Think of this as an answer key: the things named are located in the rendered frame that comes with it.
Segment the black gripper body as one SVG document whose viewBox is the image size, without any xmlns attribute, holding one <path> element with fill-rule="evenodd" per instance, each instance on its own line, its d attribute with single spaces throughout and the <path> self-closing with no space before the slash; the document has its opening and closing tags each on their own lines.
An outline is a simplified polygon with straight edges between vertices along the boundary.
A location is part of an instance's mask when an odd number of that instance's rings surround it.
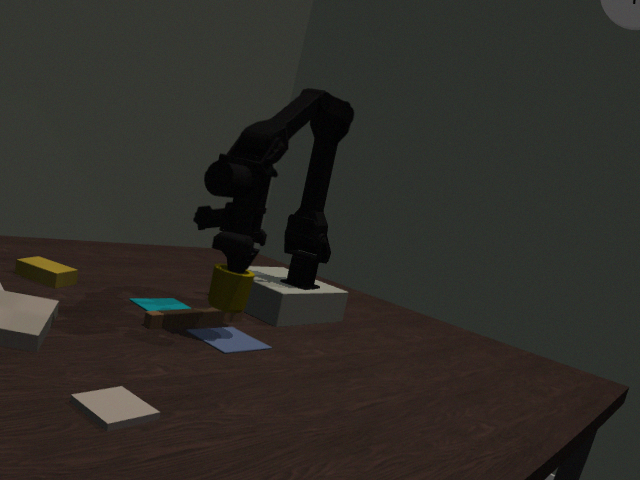
<svg viewBox="0 0 640 480">
<path fill-rule="evenodd" d="M 261 228 L 266 202 L 233 197 L 228 231 L 213 237 L 213 249 L 249 256 L 254 242 L 265 245 L 266 233 Z"/>
</svg>

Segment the yellow rectangular block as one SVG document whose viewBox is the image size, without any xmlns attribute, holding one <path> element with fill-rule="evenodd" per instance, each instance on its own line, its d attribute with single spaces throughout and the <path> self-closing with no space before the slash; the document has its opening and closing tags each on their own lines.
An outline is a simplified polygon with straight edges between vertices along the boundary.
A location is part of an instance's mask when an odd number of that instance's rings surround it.
<svg viewBox="0 0 640 480">
<path fill-rule="evenodd" d="M 15 274 L 57 289 L 76 285 L 78 270 L 35 256 L 16 260 Z"/>
</svg>

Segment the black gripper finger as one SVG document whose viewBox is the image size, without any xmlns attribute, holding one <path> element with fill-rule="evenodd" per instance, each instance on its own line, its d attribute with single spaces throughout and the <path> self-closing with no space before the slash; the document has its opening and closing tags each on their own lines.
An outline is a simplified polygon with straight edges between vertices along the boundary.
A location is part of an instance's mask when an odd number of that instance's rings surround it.
<svg viewBox="0 0 640 480">
<path fill-rule="evenodd" d="M 238 255 L 222 251 L 227 258 L 227 268 L 229 272 L 244 274 L 248 268 L 248 264 L 252 260 L 255 253 L 251 253 L 249 256 Z"/>
<path fill-rule="evenodd" d="M 255 258 L 255 256 L 257 255 L 258 252 L 259 252 L 259 249 L 253 248 L 252 253 L 255 253 L 255 255 L 253 256 L 252 260 L 248 264 L 248 268 L 246 270 L 249 269 L 249 265 L 251 264 L 251 262 L 253 261 L 253 259 Z"/>
</svg>

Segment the yellow cup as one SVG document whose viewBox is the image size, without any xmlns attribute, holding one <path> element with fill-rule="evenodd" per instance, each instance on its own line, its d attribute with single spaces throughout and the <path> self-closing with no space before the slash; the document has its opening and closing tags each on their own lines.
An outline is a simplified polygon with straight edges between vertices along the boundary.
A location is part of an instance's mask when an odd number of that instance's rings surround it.
<svg viewBox="0 0 640 480">
<path fill-rule="evenodd" d="M 227 264 L 215 264 L 208 295 L 209 305 L 226 313 L 241 313 L 253 285 L 249 270 L 237 274 L 228 271 Z"/>
</svg>

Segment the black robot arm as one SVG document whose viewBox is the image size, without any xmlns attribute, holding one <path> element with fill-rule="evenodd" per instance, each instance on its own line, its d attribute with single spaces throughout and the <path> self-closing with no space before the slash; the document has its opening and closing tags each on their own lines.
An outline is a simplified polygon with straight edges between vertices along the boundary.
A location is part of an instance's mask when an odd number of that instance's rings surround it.
<svg viewBox="0 0 640 480">
<path fill-rule="evenodd" d="M 287 151 L 290 137 L 310 121 L 314 144 L 300 208 L 290 214 L 285 230 L 284 253 L 293 256 L 282 283 L 303 290 L 320 288 L 314 284 L 318 265 L 327 263 L 331 255 L 324 206 L 337 146 L 349 133 L 353 116 L 348 101 L 325 90 L 303 89 L 273 118 L 247 126 L 227 155 L 220 154 L 205 171 L 204 184 L 210 194 L 266 202 L 271 176 L 277 176 L 272 164 Z M 228 231 L 229 205 L 198 207 L 194 213 L 198 230 L 220 227 Z"/>
</svg>

